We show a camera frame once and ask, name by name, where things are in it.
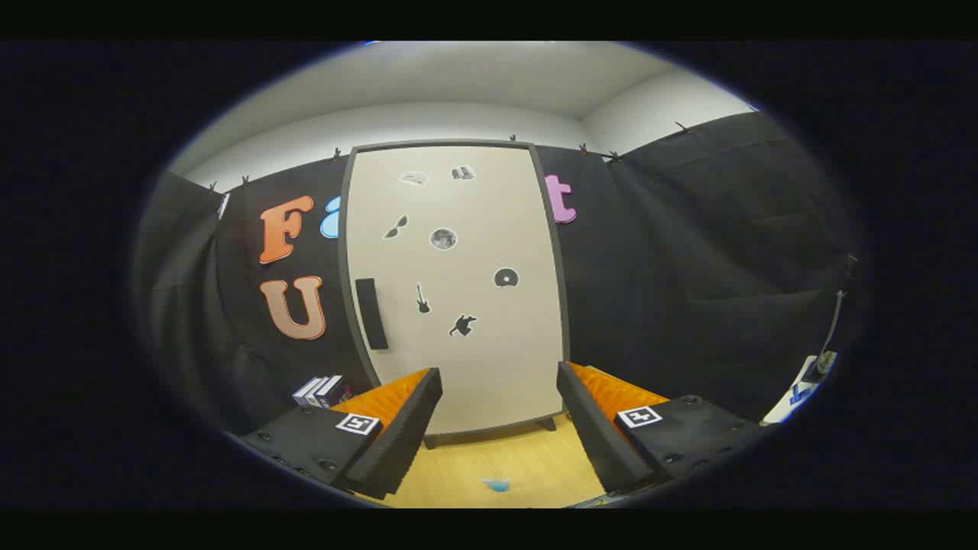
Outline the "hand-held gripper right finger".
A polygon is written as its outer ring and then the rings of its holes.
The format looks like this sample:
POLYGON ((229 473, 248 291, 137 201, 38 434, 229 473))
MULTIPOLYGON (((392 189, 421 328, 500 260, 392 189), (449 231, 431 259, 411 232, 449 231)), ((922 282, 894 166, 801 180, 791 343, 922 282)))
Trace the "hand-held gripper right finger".
POLYGON ((607 492, 698 476, 767 434, 701 396, 666 398, 570 361, 559 362, 556 386, 607 492))

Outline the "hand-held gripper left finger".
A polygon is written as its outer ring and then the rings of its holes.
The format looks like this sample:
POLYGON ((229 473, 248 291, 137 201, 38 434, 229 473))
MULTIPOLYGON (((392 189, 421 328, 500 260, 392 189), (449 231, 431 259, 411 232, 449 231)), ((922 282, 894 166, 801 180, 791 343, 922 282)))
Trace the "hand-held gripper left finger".
POLYGON ((332 407, 298 406, 241 441, 315 483, 383 499, 411 469, 441 396, 429 367, 332 407))

